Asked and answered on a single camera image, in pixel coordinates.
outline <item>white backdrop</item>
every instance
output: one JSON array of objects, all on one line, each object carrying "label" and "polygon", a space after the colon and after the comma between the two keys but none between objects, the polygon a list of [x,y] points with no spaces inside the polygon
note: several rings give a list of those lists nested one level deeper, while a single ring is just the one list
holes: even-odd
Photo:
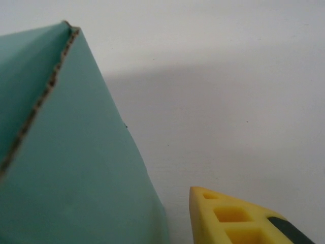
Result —
[{"label": "white backdrop", "polygon": [[192,243],[193,185],[325,241],[325,2],[1,0],[0,35],[83,28],[166,207]]}]

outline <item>cardboard edge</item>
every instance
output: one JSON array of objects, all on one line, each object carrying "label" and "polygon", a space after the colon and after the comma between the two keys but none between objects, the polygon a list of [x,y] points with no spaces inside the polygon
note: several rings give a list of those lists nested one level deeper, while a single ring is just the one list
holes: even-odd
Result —
[{"label": "cardboard edge", "polygon": [[53,68],[53,72],[46,84],[46,88],[43,90],[42,94],[37,99],[31,112],[29,113],[24,125],[19,130],[14,142],[12,143],[7,155],[0,163],[0,180],[5,176],[6,171],[9,168],[9,166],[11,165],[17,151],[19,150],[21,144],[24,141],[24,138],[27,136],[29,129],[33,125],[33,122],[34,122],[39,110],[41,109],[42,105],[45,103],[47,97],[51,94],[51,92],[55,88],[55,85],[57,83],[57,77],[58,77],[60,68],[61,68],[62,64],[64,63],[65,57],[67,56],[74,40],[78,37],[78,35],[81,32],[81,29],[79,27],[71,26],[66,20],[64,20],[63,22],[66,23],[71,30],[70,37],[61,52],[60,61]]}]

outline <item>teal paper wrapping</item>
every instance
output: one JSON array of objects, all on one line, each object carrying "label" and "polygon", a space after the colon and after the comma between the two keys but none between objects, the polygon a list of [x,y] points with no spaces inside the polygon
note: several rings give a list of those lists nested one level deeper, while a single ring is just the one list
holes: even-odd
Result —
[{"label": "teal paper wrapping", "polygon": [[[0,58],[0,156],[77,30],[55,87],[2,177],[0,243],[168,244],[163,206],[81,30],[61,23],[0,37],[0,54],[14,53]],[[4,48],[14,41],[16,49]]]}]

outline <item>yellow plastic object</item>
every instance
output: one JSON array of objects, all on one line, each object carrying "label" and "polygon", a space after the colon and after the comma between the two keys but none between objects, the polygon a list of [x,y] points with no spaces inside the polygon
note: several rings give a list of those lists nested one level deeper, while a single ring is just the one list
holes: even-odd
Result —
[{"label": "yellow plastic object", "polygon": [[280,214],[205,188],[190,189],[194,244],[292,244],[269,220]]}]

